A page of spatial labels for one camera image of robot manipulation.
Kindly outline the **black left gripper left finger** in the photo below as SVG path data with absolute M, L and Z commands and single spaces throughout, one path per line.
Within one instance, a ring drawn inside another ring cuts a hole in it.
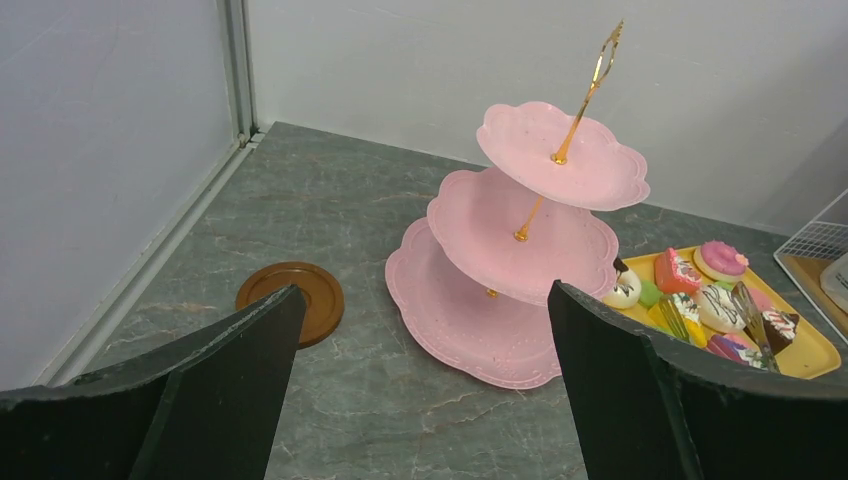
M 5 479 L 260 479 L 298 349 L 294 285 L 142 355 L 1 395 Z

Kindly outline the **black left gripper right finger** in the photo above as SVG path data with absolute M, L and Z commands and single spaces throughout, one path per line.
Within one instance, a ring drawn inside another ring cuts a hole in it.
M 843 479 L 847 390 L 741 365 L 555 281 L 548 310 L 592 479 Z

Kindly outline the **purple cake slice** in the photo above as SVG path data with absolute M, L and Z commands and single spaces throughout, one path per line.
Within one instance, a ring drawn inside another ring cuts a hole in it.
M 733 335 L 714 334 L 707 342 L 706 350 L 741 365 L 766 370 L 762 354 Z

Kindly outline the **yellow cake slice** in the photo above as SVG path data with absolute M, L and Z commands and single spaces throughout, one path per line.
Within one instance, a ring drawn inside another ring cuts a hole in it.
M 707 345 L 703 330 L 699 306 L 686 293 L 663 295 L 648 310 L 650 319 L 665 333 L 698 348 Z

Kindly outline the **chocolate cake slice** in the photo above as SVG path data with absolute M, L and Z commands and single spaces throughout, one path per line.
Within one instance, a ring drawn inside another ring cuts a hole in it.
M 771 309 L 762 311 L 759 315 L 774 355 L 779 354 L 794 342 L 800 321 L 798 314 Z

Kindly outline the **metal serving tongs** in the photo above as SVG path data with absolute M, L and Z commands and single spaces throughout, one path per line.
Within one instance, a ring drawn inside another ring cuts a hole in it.
M 734 287 L 729 291 L 731 292 L 734 304 L 745 317 L 746 327 L 738 333 L 720 333 L 707 327 L 701 322 L 703 330 L 706 333 L 707 342 L 714 334 L 733 335 L 737 337 L 740 342 L 745 342 L 748 346 L 762 354 L 767 367 L 766 371 L 778 373 L 780 368 L 776 360 L 776 355 L 774 355 L 771 351 L 762 319 L 759 315 L 760 311 L 757 308 L 750 291 L 742 283 L 734 285 Z

